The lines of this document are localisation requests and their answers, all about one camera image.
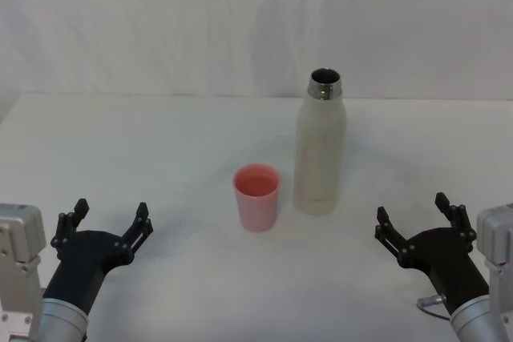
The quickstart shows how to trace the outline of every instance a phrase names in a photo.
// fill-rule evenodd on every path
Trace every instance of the white fabric curtain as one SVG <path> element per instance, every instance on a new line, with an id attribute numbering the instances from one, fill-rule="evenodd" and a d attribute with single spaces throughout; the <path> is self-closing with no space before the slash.
<path id="1" fill-rule="evenodd" d="M 513 99 L 513 0 L 0 0 L 19 91 Z"/>

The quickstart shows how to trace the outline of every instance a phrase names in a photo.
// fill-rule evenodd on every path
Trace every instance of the table surface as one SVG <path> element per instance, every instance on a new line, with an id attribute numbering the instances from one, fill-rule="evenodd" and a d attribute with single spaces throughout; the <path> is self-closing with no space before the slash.
<path id="1" fill-rule="evenodd" d="M 434 294 L 374 239 L 376 208 L 412 236 L 447 222 L 438 191 L 484 208 L 513 200 L 513 103 L 349 99 L 337 210 L 291 204 L 300 99 L 24 95 L 0 124 L 0 201 L 42 210 L 46 239 L 78 198 L 82 229 L 122 234 L 139 201 L 155 232 L 107 276 L 90 341 L 456 341 L 422 314 Z M 283 178 L 273 229 L 239 225 L 233 172 Z M 473 260 L 486 273 L 476 251 Z M 47 284 L 58 260 L 39 267 Z"/>

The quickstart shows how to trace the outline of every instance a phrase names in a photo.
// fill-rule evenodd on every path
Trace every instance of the bottle neck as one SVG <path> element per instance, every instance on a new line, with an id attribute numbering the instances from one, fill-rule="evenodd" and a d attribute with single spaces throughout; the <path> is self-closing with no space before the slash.
<path id="1" fill-rule="evenodd" d="M 305 96 L 305 105 L 316 113 L 328 114 L 332 111 L 339 110 L 342 105 L 342 97 L 330 100 L 315 99 L 310 95 Z"/>

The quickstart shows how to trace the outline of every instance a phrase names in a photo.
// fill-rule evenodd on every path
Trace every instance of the pink cup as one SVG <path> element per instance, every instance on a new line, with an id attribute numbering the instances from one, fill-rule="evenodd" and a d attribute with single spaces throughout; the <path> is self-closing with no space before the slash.
<path id="1" fill-rule="evenodd" d="M 280 175 L 266 164 L 249 164 L 233 176 L 240 224 L 253 232 L 270 229 L 277 218 Z"/>

